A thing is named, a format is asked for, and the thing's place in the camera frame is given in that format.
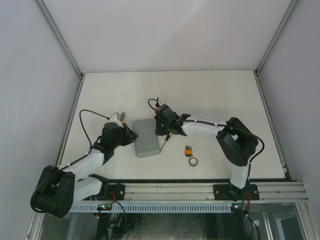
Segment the grey plastic tool case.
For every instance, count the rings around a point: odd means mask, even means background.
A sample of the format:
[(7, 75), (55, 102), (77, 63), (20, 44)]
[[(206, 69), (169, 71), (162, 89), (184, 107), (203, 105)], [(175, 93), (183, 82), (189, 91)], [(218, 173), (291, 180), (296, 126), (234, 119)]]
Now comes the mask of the grey plastic tool case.
[(147, 158), (160, 154), (160, 144), (153, 118), (134, 121), (132, 130), (138, 135), (134, 141), (135, 154), (138, 158)]

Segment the black yellow screwdriver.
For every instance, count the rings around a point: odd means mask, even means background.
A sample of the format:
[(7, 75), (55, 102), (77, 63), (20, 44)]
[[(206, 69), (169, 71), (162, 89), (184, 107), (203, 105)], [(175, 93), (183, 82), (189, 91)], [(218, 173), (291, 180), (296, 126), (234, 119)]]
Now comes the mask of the black yellow screwdriver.
[(164, 140), (164, 143), (163, 143), (163, 145), (161, 146), (161, 148), (160, 148), (160, 152), (163, 150), (163, 148), (165, 147), (165, 145), (166, 145), (166, 143), (169, 141), (169, 139), (171, 138), (171, 136), (172, 136), (172, 132), (170, 132), (169, 134), (167, 134), (166, 135), (166, 138), (165, 138), (165, 140)]

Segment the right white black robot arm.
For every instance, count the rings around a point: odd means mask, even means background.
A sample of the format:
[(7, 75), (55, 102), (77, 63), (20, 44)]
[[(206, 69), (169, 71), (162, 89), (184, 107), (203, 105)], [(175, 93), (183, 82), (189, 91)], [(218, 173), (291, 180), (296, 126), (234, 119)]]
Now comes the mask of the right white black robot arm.
[(236, 117), (227, 121), (200, 120), (190, 114), (178, 115), (167, 104), (149, 105), (154, 110), (155, 134), (201, 137), (217, 140), (226, 159), (232, 164), (227, 196), (233, 201), (245, 200), (250, 184), (253, 160), (265, 150), (264, 141), (253, 134)]

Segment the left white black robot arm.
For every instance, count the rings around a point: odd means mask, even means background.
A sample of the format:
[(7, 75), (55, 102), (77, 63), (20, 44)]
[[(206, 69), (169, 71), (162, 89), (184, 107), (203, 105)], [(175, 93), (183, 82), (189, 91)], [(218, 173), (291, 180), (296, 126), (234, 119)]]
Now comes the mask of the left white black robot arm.
[(109, 161), (118, 147), (138, 138), (126, 123), (107, 122), (88, 153), (65, 165), (46, 166), (30, 199), (36, 213), (64, 217), (72, 206), (88, 197), (104, 200), (109, 196), (109, 180), (91, 171)]

